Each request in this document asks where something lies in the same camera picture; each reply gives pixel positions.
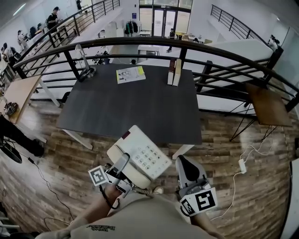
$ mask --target beige shirt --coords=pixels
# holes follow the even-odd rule
[[[88,224],[77,218],[66,229],[46,232],[36,239],[215,239],[187,223],[174,204],[162,197],[129,194],[120,208],[106,218]]]

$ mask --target shoe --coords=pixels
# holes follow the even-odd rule
[[[35,150],[35,153],[34,153],[34,156],[35,157],[42,157],[43,154],[44,154],[44,143],[37,140],[37,139],[34,139],[33,142],[35,142],[35,144],[38,146]]]

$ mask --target ceiling light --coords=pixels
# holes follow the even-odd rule
[[[26,5],[26,3],[24,3],[15,13],[13,16],[15,16],[24,6]]]

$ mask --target white telephone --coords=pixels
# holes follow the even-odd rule
[[[136,125],[132,126],[108,151],[113,163],[127,153],[130,159],[123,174],[137,187],[147,188],[172,161]]]

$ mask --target power adapter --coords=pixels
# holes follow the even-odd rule
[[[246,170],[246,166],[245,166],[245,162],[243,159],[240,159],[239,160],[239,166],[240,166],[240,170],[241,170],[241,173],[244,174],[247,172]]]

